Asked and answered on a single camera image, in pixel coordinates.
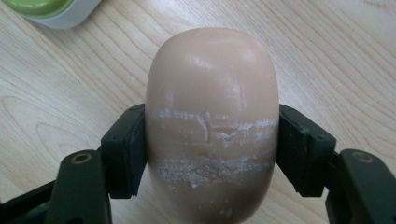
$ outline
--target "table surface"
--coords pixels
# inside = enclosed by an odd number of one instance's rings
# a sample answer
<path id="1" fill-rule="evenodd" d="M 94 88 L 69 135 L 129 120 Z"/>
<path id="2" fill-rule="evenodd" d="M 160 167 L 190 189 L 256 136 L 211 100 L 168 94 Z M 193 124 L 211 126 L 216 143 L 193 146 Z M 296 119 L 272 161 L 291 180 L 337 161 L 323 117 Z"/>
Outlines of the table surface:
<path id="1" fill-rule="evenodd" d="M 396 174 L 396 1 L 108 0 L 80 26 L 51 30 L 0 2 L 0 198 L 53 180 L 66 155 L 98 148 L 128 107 L 145 102 L 169 37 L 196 27 L 255 36 L 271 54 L 280 103 Z M 328 223 L 278 167 L 246 223 Z M 147 173 L 139 195 L 112 202 L 114 223 L 172 223 Z"/>

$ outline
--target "screw hole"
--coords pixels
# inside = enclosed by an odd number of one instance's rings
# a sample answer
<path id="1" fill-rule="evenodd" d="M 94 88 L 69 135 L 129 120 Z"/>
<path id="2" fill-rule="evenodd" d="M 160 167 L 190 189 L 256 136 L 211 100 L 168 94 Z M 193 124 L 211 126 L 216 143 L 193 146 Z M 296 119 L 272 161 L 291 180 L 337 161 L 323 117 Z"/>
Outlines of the screw hole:
<path id="1" fill-rule="evenodd" d="M 320 140 L 325 140 L 327 137 L 326 137 L 326 135 L 324 135 L 324 134 L 320 134 L 320 135 L 318 135 L 318 139 L 320 139 Z"/>
<path id="2" fill-rule="evenodd" d="M 69 220 L 68 222 L 66 222 L 66 224 L 82 224 L 82 223 L 84 223 L 84 222 L 82 221 L 81 217 L 75 217 L 75 218 Z"/>
<path id="3" fill-rule="evenodd" d="M 91 157 L 92 157 L 91 154 L 81 153 L 81 154 L 78 154 L 77 156 L 72 158 L 72 163 L 73 164 L 81 164 L 81 163 L 84 163 L 84 162 L 90 160 Z"/>

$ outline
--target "egg-shaped object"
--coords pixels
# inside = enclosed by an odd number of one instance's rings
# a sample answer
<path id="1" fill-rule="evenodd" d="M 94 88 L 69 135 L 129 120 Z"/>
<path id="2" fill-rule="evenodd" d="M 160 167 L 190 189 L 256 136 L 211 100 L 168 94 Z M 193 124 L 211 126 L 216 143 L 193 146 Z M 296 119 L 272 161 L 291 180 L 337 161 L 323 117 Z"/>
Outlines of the egg-shaped object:
<path id="1" fill-rule="evenodd" d="M 276 159 L 279 101 L 264 47 L 224 28 L 175 35 L 154 58 L 146 98 L 149 175 L 171 217 L 251 217 Z"/>

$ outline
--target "green object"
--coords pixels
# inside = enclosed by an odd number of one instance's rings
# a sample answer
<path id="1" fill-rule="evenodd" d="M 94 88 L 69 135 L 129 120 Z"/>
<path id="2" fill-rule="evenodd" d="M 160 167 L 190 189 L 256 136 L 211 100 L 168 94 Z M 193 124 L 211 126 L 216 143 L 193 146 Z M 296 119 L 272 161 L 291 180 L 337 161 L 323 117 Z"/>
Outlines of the green object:
<path id="1" fill-rule="evenodd" d="M 22 16 L 46 19 L 63 12 L 73 0 L 3 0 L 3 2 Z"/>

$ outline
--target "wooden table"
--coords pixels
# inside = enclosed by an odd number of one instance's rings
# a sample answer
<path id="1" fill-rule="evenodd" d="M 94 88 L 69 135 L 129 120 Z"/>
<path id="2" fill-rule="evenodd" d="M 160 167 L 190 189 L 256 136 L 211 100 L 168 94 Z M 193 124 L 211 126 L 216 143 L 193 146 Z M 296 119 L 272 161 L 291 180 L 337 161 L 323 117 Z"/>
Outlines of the wooden table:
<path id="1" fill-rule="evenodd" d="M 128 107 L 145 102 L 159 46 L 182 31 L 229 27 L 273 57 L 280 103 L 396 174 L 396 2 L 392 0 L 107 0 L 80 26 L 51 30 L 0 3 L 0 197 L 53 180 L 66 155 L 98 148 Z M 246 223 L 327 223 L 276 167 Z M 171 223 L 144 174 L 137 198 L 112 201 L 114 223 Z"/>

